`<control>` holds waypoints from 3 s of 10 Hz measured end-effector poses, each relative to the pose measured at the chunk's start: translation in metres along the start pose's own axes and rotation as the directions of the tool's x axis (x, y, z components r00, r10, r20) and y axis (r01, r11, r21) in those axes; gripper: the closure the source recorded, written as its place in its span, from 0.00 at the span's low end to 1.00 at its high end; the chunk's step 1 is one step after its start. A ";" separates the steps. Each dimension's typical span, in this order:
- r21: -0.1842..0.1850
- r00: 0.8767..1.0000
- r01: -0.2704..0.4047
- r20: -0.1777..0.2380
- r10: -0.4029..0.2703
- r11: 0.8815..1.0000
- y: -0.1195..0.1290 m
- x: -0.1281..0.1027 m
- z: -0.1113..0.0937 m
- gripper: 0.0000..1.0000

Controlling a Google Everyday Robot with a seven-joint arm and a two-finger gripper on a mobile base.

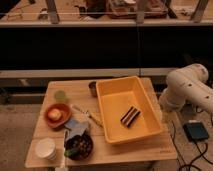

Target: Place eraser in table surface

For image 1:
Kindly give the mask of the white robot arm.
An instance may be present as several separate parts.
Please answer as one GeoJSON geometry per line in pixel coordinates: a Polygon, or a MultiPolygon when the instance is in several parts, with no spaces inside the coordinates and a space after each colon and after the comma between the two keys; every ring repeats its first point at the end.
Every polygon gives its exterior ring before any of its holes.
{"type": "Polygon", "coordinates": [[[159,97],[160,106],[167,112],[180,111],[189,101],[213,115],[213,88],[206,85],[208,78],[208,70],[198,63],[171,71],[159,97]]]}

